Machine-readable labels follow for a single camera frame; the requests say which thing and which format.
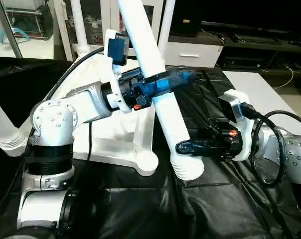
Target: glass door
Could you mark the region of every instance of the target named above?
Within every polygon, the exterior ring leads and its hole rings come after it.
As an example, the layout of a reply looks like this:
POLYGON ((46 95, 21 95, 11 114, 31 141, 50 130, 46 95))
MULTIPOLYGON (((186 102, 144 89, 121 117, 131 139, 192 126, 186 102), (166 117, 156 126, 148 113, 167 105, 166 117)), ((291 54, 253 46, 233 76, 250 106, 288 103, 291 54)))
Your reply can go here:
MULTIPOLYGON (((57 19, 60 31, 63 32, 65 53, 73 52, 73 50, 76 52, 77 38, 71 2, 70 0, 54 0, 54 7, 56 14, 59 15, 57 19)), ((111 27, 110 0, 81 0, 81 9, 90 51, 98 49, 104 45, 106 29, 111 27)))

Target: white pipe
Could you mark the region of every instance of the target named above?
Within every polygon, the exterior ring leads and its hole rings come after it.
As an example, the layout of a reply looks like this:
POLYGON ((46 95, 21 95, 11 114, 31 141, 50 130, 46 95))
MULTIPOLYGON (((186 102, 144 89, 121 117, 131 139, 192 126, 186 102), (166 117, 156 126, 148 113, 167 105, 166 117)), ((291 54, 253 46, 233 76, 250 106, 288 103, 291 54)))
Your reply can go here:
POLYGON ((174 13, 176 0, 167 0, 165 5, 164 17, 162 19, 161 30, 159 35, 158 48, 163 59, 165 59, 165 50, 168 42, 172 15, 174 13))
POLYGON ((24 152, 26 137, 16 128, 0 106, 0 148, 9 156, 24 152))
POLYGON ((89 53, 90 49, 87 44, 80 0, 71 0, 71 6, 78 43, 77 54, 79 55, 79 57, 82 57, 89 53))
MULTIPOLYGON (((165 64, 154 39, 141 0, 118 0, 121 15, 133 44, 144 77, 165 71, 165 64)), ((153 98, 161 127, 170 149, 170 161, 178 178, 193 180, 204 171, 200 158, 177 154, 177 143, 189 139, 174 93, 153 98)))

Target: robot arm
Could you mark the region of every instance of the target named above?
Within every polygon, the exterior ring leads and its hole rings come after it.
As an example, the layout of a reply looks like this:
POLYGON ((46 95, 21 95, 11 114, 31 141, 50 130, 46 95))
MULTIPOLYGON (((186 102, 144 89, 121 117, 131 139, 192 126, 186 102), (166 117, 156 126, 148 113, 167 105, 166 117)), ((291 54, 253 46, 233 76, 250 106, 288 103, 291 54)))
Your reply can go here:
POLYGON ((64 212, 73 210, 66 207, 73 207, 75 200, 69 186, 74 175, 72 133, 76 127, 109 117, 113 111, 147 108, 153 97, 170 93, 198 74, 177 67, 144 78, 136 68, 123 73, 117 84, 98 81, 62 99, 37 104, 31 112, 35 133, 25 154, 27 170, 23 173, 17 228, 53 227, 63 232, 72 224, 73 219, 64 212))

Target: black plastic sheet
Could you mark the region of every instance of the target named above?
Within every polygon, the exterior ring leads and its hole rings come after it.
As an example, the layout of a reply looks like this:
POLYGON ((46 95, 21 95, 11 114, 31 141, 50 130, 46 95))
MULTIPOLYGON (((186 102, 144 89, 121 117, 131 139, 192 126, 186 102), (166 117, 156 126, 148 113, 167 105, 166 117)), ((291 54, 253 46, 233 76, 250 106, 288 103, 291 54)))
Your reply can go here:
MULTIPOLYGON (((0 104, 16 126, 27 118, 32 106, 43 99, 70 65, 40 60, 1 61, 0 104), (16 72, 16 65, 24 70, 16 72)), ((221 71, 206 69, 206 78, 175 92, 192 138, 203 136, 203 129, 211 119, 225 120, 217 96, 231 88, 221 71)), ((157 118, 153 151, 159 165, 150 177, 142 177, 132 168, 103 163, 90 162, 84 168, 83 161, 74 160, 76 173, 81 173, 75 187, 85 201, 82 212, 94 205, 96 213, 90 220, 79 218, 70 238, 285 238, 280 218, 267 194, 278 205, 292 234, 301 230, 288 181, 266 191, 256 182, 247 160, 226 163, 205 157, 205 172, 201 177, 188 182, 179 180, 173 173, 170 152, 157 118)), ((9 158, 0 150, 0 199, 19 163, 20 159, 9 158)), ((274 177, 274 167, 265 160, 264 173, 274 177)), ((0 239, 15 231, 19 190, 20 177, 0 212, 0 239)))

